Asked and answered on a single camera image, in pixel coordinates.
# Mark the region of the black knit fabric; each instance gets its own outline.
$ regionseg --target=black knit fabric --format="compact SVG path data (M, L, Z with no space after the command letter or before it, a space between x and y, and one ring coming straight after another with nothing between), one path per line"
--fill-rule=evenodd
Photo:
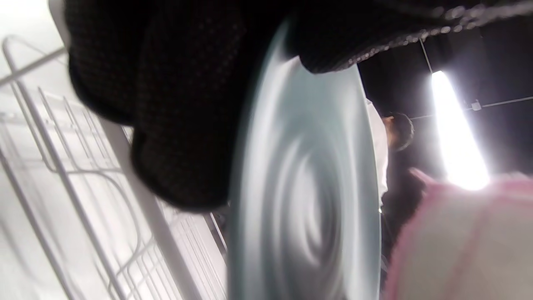
M133 165L157 195L206 211L227 200L250 76L290 14L295 54L324 73L531 11L533 0L66 0L65 15L81 101L134 126Z

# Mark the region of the shiny metallic disc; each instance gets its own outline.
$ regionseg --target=shiny metallic disc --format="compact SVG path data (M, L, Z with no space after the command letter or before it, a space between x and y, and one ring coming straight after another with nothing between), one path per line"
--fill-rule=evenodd
M357 67L313 75L283 24L243 119L229 299L377 299L374 150Z

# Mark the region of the bright light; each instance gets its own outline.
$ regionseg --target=bright light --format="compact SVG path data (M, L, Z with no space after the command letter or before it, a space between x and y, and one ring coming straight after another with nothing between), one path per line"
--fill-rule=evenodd
M467 190L479 190L487 185L489 175L455 92L442 71L433 73L431 79L448 180Z

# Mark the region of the pink bag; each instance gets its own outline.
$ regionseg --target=pink bag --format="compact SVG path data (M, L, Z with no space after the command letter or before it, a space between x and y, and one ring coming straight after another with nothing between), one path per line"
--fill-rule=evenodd
M533 299L533 180L427 189L393 250L387 300Z

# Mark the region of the dark hair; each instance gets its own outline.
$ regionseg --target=dark hair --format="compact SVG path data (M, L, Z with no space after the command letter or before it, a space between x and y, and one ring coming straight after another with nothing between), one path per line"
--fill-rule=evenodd
M408 116L401 113L389 113L388 116L394 117L392 119L392 127L396 135L396 141L392 148L396 151L402 151L413 141L413 136L415 135L413 122Z

